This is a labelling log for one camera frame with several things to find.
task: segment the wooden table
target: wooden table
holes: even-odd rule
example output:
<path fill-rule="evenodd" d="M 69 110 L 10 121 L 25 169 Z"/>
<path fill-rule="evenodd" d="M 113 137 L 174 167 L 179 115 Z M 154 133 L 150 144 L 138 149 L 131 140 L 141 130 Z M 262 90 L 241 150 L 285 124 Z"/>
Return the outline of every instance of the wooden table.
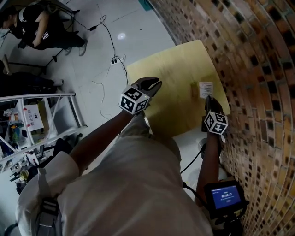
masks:
<path fill-rule="evenodd" d="M 127 71 L 130 84 L 142 77 L 158 77 L 163 82 L 145 111 L 154 134 L 172 137 L 201 126 L 205 99 L 200 98 L 198 82 L 212 82 L 214 98 L 226 115 L 230 113 L 221 81 L 200 40 L 139 60 Z"/>

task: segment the brick wall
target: brick wall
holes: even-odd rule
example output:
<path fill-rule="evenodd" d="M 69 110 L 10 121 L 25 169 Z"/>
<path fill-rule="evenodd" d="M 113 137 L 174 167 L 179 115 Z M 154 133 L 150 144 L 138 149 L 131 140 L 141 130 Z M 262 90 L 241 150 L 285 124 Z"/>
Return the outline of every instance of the brick wall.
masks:
<path fill-rule="evenodd" d="M 245 235 L 295 235 L 295 1 L 150 2 L 177 44 L 202 40 L 222 81 L 223 159 L 250 201 Z"/>

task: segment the power strip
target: power strip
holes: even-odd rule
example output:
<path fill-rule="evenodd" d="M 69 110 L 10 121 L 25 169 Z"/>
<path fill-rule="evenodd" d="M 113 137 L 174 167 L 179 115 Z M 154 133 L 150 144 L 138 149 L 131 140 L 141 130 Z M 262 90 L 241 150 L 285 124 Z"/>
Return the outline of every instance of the power strip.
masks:
<path fill-rule="evenodd" d="M 114 63 L 111 61 L 111 65 L 115 65 L 115 64 L 124 62 L 124 60 L 125 60 L 125 58 L 123 58 L 123 57 L 120 57 L 121 62 L 120 62 L 119 58 L 116 57 L 115 59 L 113 59 Z"/>

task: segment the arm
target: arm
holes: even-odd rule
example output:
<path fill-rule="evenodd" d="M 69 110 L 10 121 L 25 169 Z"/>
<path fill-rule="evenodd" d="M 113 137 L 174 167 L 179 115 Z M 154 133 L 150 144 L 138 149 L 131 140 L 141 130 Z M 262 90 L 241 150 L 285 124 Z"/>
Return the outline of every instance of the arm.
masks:
<path fill-rule="evenodd" d="M 196 189 L 196 192 L 205 202 L 207 201 L 204 186 L 208 183 L 218 182 L 218 158 L 218 135 L 207 132 L 207 145 Z M 197 205 L 201 206 L 200 201 L 197 199 L 195 201 Z"/>
<path fill-rule="evenodd" d="M 35 22 L 39 22 L 36 38 L 33 41 L 33 45 L 35 47 L 37 47 L 41 43 L 43 34 L 45 33 L 47 25 L 48 25 L 48 21 L 49 21 L 49 14 L 46 11 L 42 11 L 35 21 Z"/>
<path fill-rule="evenodd" d="M 132 117 L 131 114 L 122 111 L 87 135 L 74 147 L 70 156 L 78 165 L 80 174 L 106 149 Z"/>
<path fill-rule="evenodd" d="M 8 60 L 7 60 L 6 54 L 3 57 L 3 64 L 4 64 L 4 67 L 5 67 L 6 73 L 8 75 L 12 75 L 12 72 L 10 71 L 10 68 L 9 68 L 9 64 L 8 64 Z"/>

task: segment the small screen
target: small screen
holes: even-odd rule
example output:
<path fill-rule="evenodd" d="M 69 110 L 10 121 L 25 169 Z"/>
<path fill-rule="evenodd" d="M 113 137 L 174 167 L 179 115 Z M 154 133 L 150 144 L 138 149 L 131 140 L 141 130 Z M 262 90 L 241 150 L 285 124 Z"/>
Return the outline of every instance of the small screen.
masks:
<path fill-rule="evenodd" d="M 228 207 L 241 201 L 236 186 L 213 189 L 211 191 L 216 209 Z"/>

